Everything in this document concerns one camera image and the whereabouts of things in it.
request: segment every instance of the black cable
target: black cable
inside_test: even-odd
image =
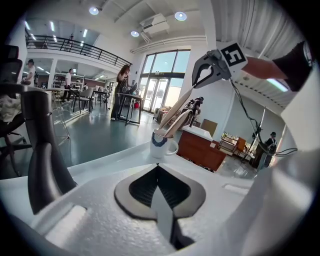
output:
[[[233,83],[233,81],[231,80],[231,78],[229,78],[229,82],[231,83],[231,85],[232,85],[232,87],[233,87],[233,89],[234,89],[235,95],[236,95],[237,98],[239,99],[239,102],[240,102],[240,104],[241,104],[241,106],[242,106],[242,108],[243,108],[243,111],[244,111],[246,117],[247,117],[247,118],[249,119],[249,121],[250,121],[250,124],[251,124],[251,126],[252,126],[253,132],[256,134],[257,141],[258,141],[260,147],[262,148],[262,150],[263,150],[267,155],[269,155],[269,156],[276,156],[276,157],[285,157],[285,156],[287,156],[287,155],[289,155],[289,154],[297,151],[297,150],[298,150],[297,148],[288,148],[288,149],[285,149],[285,150],[283,150],[283,151],[275,152],[275,153],[270,153],[270,152],[268,152],[267,150],[265,150],[265,148],[264,148],[265,144],[262,142],[262,139],[261,139],[261,136],[260,136],[259,124],[258,124],[257,120],[249,116],[249,114],[248,114],[248,112],[247,112],[247,109],[246,109],[246,107],[245,107],[245,105],[244,105],[244,102],[243,102],[243,100],[242,100],[241,94],[240,94],[238,88],[234,85],[234,83]],[[288,152],[288,153],[285,153],[285,154],[280,154],[280,153],[285,152],[285,151],[288,151],[288,150],[292,150],[292,151],[290,151],[290,152]]]

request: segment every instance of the balcony railing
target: balcony railing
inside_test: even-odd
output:
[[[34,38],[32,36],[26,38],[26,47],[28,49],[48,49],[80,54],[114,65],[118,68],[122,68],[125,64],[131,66],[129,61],[90,44],[45,35],[34,35]]]

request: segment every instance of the long hair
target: long hair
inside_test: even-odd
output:
[[[119,81],[119,78],[118,78],[118,76],[119,75],[123,75],[125,72],[126,72],[126,70],[129,70],[130,71],[130,67],[129,67],[129,65],[124,65],[122,68],[121,68],[121,70],[119,71],[119,73],[118,73],[118,75],[116,76],[116,81],[118,82],[118,83],[120,83],[121,81]]]

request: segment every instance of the white mug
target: white mug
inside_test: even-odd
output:
[[[154,158],[163,158],[172,156],[179,150],[178,143],[174,141],[174,136],[164,137],[166,130],[154,129],[150,141],[150,155]],[[176,147],[174,152],[168,153],[169,147],[173,143]]]

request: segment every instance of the large window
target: large window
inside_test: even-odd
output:
[[[145,58],[140,76],[139,95],[143,109],[153,113],[162,106],[172,107],[181,92],[190,50],[157,52]]]

